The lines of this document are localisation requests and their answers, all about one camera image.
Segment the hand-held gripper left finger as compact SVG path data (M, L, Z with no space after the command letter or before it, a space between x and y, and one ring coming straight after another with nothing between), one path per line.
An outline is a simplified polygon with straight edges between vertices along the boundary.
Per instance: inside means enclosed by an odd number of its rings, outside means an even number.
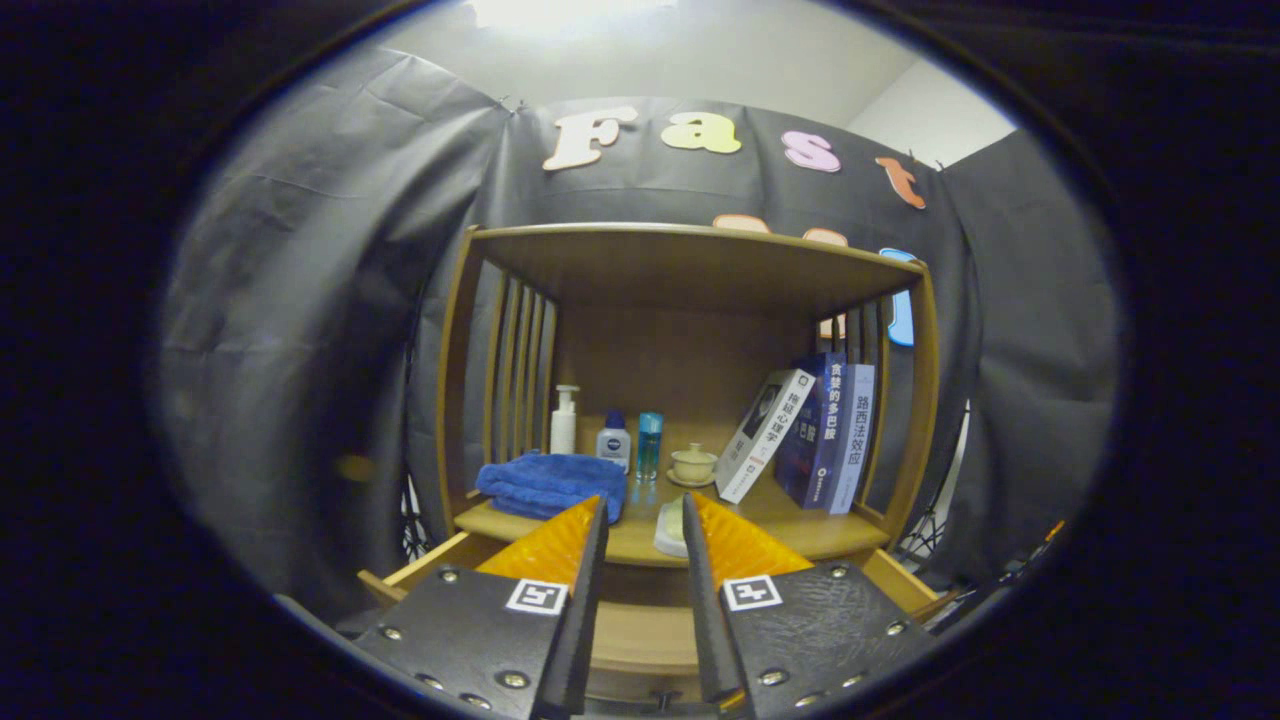
M461 719L582 712L608 507L594 496L476 568L436 562L355 642L426 705Z

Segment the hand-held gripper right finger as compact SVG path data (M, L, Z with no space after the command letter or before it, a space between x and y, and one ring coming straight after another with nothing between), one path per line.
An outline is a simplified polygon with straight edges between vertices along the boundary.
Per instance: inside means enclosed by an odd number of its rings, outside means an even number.
M682 500L701 693L726 719L872 717L936 638L858 562L813 562L736 512Z

